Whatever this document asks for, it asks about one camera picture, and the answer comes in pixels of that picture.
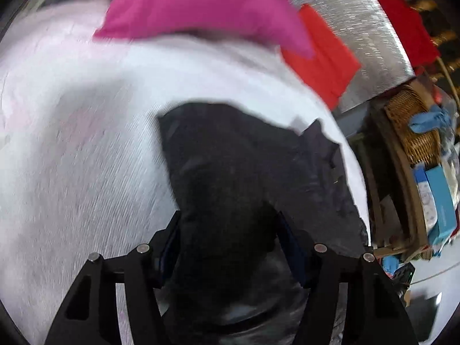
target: blue box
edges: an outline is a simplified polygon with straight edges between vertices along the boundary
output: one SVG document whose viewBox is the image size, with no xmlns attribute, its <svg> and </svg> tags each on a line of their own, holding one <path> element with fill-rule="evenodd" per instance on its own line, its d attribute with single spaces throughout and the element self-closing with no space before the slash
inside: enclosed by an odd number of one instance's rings
<svg viewBox="0 0 460 345">
<path fill-rule="evenodd" d="M 433 193 L 438 222 L 428 235 L 430 245 L 443 245 L 457 228 L 454 204 L 450 195 L 444 171 L 436 166 L 426 172 L 426 177 Z"/>
</svg>

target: black garment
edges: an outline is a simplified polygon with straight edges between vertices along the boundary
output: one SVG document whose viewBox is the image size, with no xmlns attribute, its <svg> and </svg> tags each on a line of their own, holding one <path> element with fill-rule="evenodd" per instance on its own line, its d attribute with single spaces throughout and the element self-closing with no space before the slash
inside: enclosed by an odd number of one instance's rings
<svg viewBox="0 0 460 345">
<path fill-rule="evenodd" d="M 298 136 L 223 104 L 185 104 L 159 121 L 182 211 L 171 340 L 290 343 L 305 292 L 275 242 L 276 212 L 340 254 L 358 257 L 367 242 L 339 145 L 318 121 Z M 343 325 L 344 302 L 338 312 Z"/>
</svg>

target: red cloth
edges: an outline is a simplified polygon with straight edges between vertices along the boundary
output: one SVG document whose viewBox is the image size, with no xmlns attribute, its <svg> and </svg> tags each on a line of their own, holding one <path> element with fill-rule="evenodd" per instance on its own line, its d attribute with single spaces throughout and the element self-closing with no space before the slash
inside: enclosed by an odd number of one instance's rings
<svg viewBox="0 0 460 345">
<path fill-rule="evenodd" d="M 281 53 L 303 82 L 333 110 L 361 65 L 311 6 L 304 5 L 298 13 L 310 34 L 315 55 L 307 60 L 285 48 Z"/>
<path fill-rule="evenodd" d="M 422 18 L 404 0 L 378 0 L 401 40 L 412 67 L 427 65 L 439 57 Z"/>
</svg>

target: metal screw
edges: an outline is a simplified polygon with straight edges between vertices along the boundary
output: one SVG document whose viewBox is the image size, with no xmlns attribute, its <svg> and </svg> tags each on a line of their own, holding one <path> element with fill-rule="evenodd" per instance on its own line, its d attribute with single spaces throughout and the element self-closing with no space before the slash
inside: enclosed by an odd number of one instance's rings
<svg viewBox="0 0 460 345">
<path fill-rule="evenodd" d="M 371 253 L 364 253 L 363 258 L 366 262 L 374 262 L 375 257 Z"/>
<path fill-rule="evenodd" d="M 138 253 L 144 254 L 150 250 L 150 246 L 149 244 L 141 244 L 137 246 L 136 250 Z"/>
<path fill-rule="evenodd" d="M 94 263 L 94 262 L 96 262 L 96 261 L 99 259 L 100 256 L 101 256 L 101 255 L 100 255 L 98 252 L 89 253 L 88 261 Z"/>
<path fill-rule="evenodd" d="M 316 244 L 315 245 L 315 250 L 318 252 L 318 253 L 325 253 L 327 251 L 327 246 L 324 245 L 324 244 Z"/>
</svg>

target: magenta fabric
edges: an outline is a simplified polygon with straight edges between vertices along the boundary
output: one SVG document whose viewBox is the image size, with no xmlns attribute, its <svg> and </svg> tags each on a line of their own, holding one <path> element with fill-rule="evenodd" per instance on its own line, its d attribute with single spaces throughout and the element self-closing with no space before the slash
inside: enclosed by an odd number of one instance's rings
<svg viewBox="0 0 460 345">
<path fill-rule="evenodd" d="M 312 55 L 308 33 L 288 0 L 113 0 L 94 35 L 140 39 L 190 29 L 230 32 Z"/>
</svg>

